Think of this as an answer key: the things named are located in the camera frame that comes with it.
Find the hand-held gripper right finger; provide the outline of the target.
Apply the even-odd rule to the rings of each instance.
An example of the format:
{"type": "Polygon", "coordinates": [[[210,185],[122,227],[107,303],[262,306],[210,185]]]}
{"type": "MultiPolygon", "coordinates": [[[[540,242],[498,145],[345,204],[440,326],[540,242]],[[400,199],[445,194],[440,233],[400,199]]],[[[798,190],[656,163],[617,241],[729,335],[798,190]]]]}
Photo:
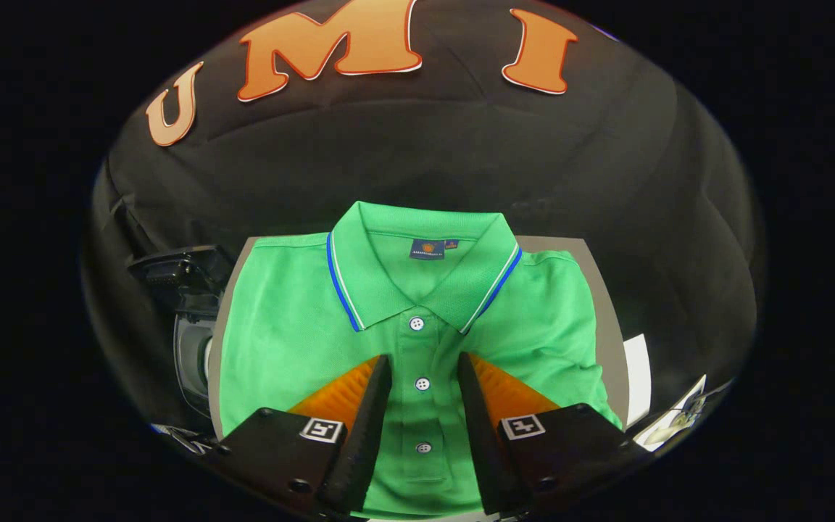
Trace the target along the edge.
{"type": "Polygon", "coordinates": [[[559,407],[481,357],[462,353],[458,380],[487,515],[568,511],[652,462],[652,453],[590,405],[559,407]]]}

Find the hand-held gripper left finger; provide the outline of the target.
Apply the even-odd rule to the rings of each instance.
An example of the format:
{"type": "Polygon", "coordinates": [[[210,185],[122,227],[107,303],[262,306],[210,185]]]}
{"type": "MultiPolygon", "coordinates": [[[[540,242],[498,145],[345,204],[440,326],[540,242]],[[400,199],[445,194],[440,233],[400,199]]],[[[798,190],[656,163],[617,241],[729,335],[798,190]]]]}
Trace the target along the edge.
{"type": "Polygon", "coordinates": [[[298,520],[362,511],[380,449],[391,364],[374,357],[288,412],[260,407],[215,447],[215,471],[298,520]]]}

